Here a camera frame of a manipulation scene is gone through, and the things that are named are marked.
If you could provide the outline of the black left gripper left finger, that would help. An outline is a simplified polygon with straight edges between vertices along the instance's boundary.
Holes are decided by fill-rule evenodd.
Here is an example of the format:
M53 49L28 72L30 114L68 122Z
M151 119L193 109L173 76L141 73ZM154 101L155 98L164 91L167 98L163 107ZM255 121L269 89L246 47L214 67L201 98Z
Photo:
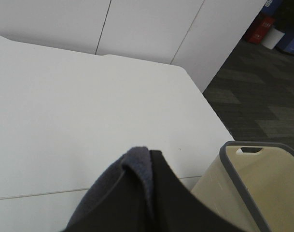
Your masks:
M95 183L84 195L64 231L66 232L150 232L142 184L134 172L125 169L112 187L95 202L102 190Z

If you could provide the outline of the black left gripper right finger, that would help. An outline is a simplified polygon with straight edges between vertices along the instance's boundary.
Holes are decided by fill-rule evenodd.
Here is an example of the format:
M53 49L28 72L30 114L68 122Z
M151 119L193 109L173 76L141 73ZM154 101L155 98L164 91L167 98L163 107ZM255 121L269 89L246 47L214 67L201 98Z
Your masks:
M157 232L241 232L199 201L177 178L159 150L150 151Z

